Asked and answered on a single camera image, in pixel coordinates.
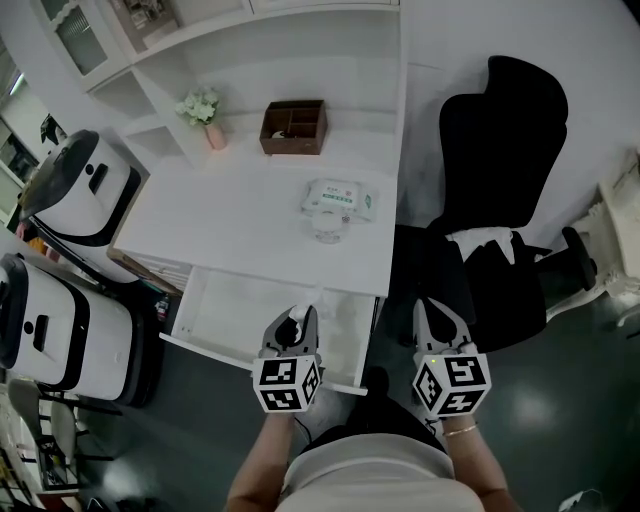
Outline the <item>white desk drawer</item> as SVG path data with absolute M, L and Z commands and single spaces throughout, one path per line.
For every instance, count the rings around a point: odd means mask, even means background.
M 317 308 L 322 386 L 363 396 L 367 349 L 383 301 L 374 296 L 286 285 L 201 267 L 192 269 L 171 331 L 176 346 L 250 370 L 265 329 L 297 304 Z

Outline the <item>white desk with shelf hutch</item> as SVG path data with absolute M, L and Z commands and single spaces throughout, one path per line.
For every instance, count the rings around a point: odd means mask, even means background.
M 406 97 L 400 0 L 170 0 L 179 23 L 137 53 L 109 0 L 30 0 L 70 86 L 49 100 L 66 131 L 112 136 L 150 174 L 119 237 L 124 251 L 244 277 L 382 297 L 389 288 Z M 227 146 L 174 110 L 213 88 Z M 259 142 L 271 102 L 323 100 L 320 155 Z M 373 223 L 337 244 L 301 212 L 319 178 L 378 191 Z

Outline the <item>white ornate vanity table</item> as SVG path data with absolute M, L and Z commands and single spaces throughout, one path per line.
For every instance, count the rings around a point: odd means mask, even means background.
M 548 320 L 604 293 L 640 298 L 640 147 L 626 152 L 598 192 L 599 200 L 571 225 L 595 263 L 595 284 L 548 308 Z

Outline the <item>grey stool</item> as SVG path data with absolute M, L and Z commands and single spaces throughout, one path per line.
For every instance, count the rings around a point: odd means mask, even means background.
M 40 425 L 40 391 L 30 380 L 13 378 L 8 384 L 8 396 L 11 406 L 24 421 L 35 441 L 42 437 Z
M 78 428 L 78 418 L 76 417 L 75 411 L 86 410 L 114 416 L 120 416 L 120 411 L 91 405 L 79 399 L 52 397 L 49 401 L 51 402 L 49 420 L 51 424 L 51 435 L 69 464 L 78 460 L 96 462 L 114 461 L 114 458 L 108 455 L 87 455 L 78 451 L 78 438 L 86 435 L 87 431 Z

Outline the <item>pink vase with white flowers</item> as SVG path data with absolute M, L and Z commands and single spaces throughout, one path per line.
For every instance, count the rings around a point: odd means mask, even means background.
M 217 122 L 220 98 L 211 87 L 192 89 L 175 105 L 175 112 L 190 126 L 203 128 L 210 146 L 214 150 L 223 150 L 227 146 L 224 132 Z

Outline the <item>person's white shirt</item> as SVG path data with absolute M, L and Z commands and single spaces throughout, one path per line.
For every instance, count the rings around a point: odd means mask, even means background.
M 392 434 L 350 436 L 299 455 L 275 512 L 485 512 L 438 448 Z

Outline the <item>picture frame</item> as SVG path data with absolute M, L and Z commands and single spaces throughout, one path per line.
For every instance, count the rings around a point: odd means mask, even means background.
M 109 0 L 109 3 L 137 53 L 179 28 L 170 0 Z

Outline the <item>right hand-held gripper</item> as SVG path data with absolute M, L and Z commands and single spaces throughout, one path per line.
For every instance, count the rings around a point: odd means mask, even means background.
M 427 315 L 421 299 L 413 307 L 413 389 L 430 418 L 472 414 L 492 387 L 487 357 L 462 317 L 438 300 L 428 302 Z

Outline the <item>white robot with black lid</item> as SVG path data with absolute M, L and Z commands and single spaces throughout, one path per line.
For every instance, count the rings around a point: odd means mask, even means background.
M 137 277 L 108 248 L 142 176 L 100 135 L 80 130 L 50 152 L 20 199 L 20 221 L 65 259 L 103 284 Z
M 0 368 L 55 391 L 141 407 L 161 366 L 146 304 L 105 296 L 19 254 L 0 257 Z

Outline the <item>person's black trousers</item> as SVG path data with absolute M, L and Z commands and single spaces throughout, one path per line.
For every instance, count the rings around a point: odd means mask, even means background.
M 389 397 L 389 376 L 384 368 L 370 368 L 364 383 L 368 390 L 367 395 L 357 400 L 346 423 L 325 431 L 309 443 L 303 453 L 330 442 L 365 434 L 404 436 L 446 452 L 436 436 L 423 423 Z

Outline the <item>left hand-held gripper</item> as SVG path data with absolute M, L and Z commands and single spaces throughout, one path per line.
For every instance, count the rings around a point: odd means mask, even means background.
M 266 328 L 253 363 L 253 389 L 267 413 L 307 411 L 321 384 L 317 310 L 309 306 L 302 322 L 291 311 Z

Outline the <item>brown wooden board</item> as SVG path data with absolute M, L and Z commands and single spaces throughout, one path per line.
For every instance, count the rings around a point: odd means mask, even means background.
M 106 254 L 112 262 L 114 262 L 124 270 L 130 272 L 131 274 L 135 275 L 146 284 L 152 285 L 171 296 L 180 297 L 183 295 L 183 289 L 176 287 L 173 283 L 169 282 L 158 272 L 146 268 L 133 258 L 126 255 L 124 252 L 118 249 L 109 248 L 106 251 Z

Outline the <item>clear round jar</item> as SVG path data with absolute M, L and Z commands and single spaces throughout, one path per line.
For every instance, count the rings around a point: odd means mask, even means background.
M 314 237 L 324 244 L 340 243 L 347 234 L 343 215 L 335 211 L 316 211 L 311 217 Z

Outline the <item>black office chair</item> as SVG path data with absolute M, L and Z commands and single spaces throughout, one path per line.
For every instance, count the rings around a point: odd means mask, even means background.
M 568 101 L 560 82 L 524 60 L 493 55 L 480 93 L 447 99 L 439 114 L 444 209 L 427 227 L 397 225 L 387 333 L 413 342 L 417 299 L 447 305 L 481 352 L 532 338 L 547 323 L 544 287 L 595 284 L 595 263 L 572 227 L 566 248 L 527 245 L 532 219 L 567 138 Z

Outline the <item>brown wooden organizer box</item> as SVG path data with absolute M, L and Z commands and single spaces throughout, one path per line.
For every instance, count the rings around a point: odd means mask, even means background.
M 274 101 L 265 110 L 259 142 L 266 155 L 321 154 L 328 118 L 323 100 Z

